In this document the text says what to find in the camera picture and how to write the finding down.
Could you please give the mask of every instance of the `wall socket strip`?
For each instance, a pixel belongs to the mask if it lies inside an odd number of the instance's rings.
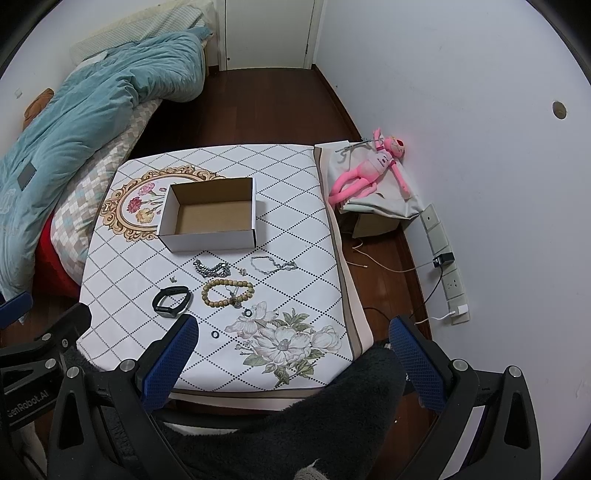
[[[421,213],[421,220],[423,221],[423,226],[425,227],[427,237],[429,238],[433,257],[442,253],[451,252],[452,248],[449,245],[449,240],[443,229],[443,224],[439,220],[433,204],[424,209]],[[468,304],[466,290],[464,289],[464,284],[462,283],[462,278],[460,276],[460,270],[455,261],[443,267],[443,278],[441,279],[441,283],[443,284],[443,290],[445,291],[447,306],[449,307],[450,312],[456,310],[460,305]],[[464,323],[468,320],[470,320],[470,310],[463,315],[452,316],[453,325]]]

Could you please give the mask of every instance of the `black cable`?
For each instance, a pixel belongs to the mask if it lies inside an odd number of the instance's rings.
[[[433,296],[433,294],[435,293],[435,290],[437,290],[437,287],[439,286],[439,284],[441,283],[441,280],[443,279],[443,266],[439,266],[439,270],[441,270],[441,274],[439,275],[439,280],[437,280],[437,283],[435,284],[435,286],[433,287],[431,293],[429,294],[429,296],[427,297],[427,299],[421,304],[421,307],[423,305],[426,305],[427,302],[429,301],[429,299]],[[408,317],[408,319],[410,320],[411,318],[413,318],[414,316],[414,311],[410,314],[410,317]]]
[[[364,310],[375,310],[376,312],[381,314],[382,317],[384,317],[386,319],[386,322],[388,322],[388,324],[390,324],[390,320],[392,320],[390,317],[388,317],[388,315],[386,315],[384,312],[382,312],[382,310],[377,309],[376,307],[363,307],[363,309]]]
[[[441,283],[441,281],[443,279],[443,266],[440,266],[439,267],[439,270],[441,272],[440,275],[439,275],[439,280],[437,280],[437,283],[435,284],[435,287],[433,287],[433,289],[432,289],[431,293],[429,294],[429,296],[427,297],[427,299],[423,303],[421,303],[421,307],[423,305],[426,305],[427,304],[427,302],[433,296],[433,294],[435,293],[435,290],[437,290],[437,287],[439,286],[439,284]],[[392,320],[390,317],[388,317],[388,315],[386,315],[384,312],[382,312],[382,310],[377,309],[376,307],[363,307],[363,309],[364,310],[375,310],[382,317],[384,317],[386,319],[386,321],[388,322],[388,324],[390,323],[390,320]],[[413,316],[414,316],[414,312],[412,312],[408,318],[411,319],[411,318],[413,318]]]

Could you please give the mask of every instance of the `baseboard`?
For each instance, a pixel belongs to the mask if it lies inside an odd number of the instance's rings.
[[[406,236],[402,225],[400,225],[394,235],[394,241],[396,243],[396,251],[400,257],[400,263],[402,264],[403,270],[409,270],[414,268],[413,255],[408,247]],[[423,298],[423,291],[421,290],[421,284],[418,280],[416,270],[407,271],[404,273],[404,277],[407,282],[408,294],[410,295],[410,303],[413,306],[414,319],[416,322],[427,318],[427,309],[425,308],[425,299]],[[427,340],[432,340],[431,327],[429,322],[420,323],[417,325],[419,331]]]
[[[339,111],[339,115],[343,119],[343,122],[345,122],[345,125],[347,125],[347,129],[349,130],[349,135],[350,135],[349,140],[352,142],[361,142],[361,134],[359,133],[359,130],[357,130],[357,127],[355,126],[353,119],[349,115],[349,112],[345,109],[345,106],[340,101],[340,98],[338,97],[336,92],[333,90],[329,81],[326,79],[326,77],[320,71],[320,69],[318,68],[318,65],[316,65],[316,63],[312,64],[312,70],[314,70],[316,72],[316,75],[318,75],[318,78],[320,79],[320,81],[324,85],[324,88],[326,88],[326,91],[329,93],[330,98],[332,99],[336,109]]]

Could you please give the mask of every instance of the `open box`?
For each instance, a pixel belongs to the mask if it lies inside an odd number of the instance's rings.
[[[171,252],[255,248],[255,206],[250,177],[174,184],[156,235]]]

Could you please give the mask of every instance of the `black smart band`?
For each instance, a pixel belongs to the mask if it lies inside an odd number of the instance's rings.
[[[181,293],[185,294],[185,298],[180,303],[180,305],[176,306],[175,308],[172,307],[163,307],[162,305],[158,305],[162,300],[166,297],[170,297],[171,295],[180,295]],[[191,291],[188,287],[183,286],[173,286],[167,287],[160,290],[154,299],[152,300],[152,308],[154,311],[162,316],[168,318],[176,318],[179,313],[181,313],[187,305],[189,305],[189,301],[191,300]]]

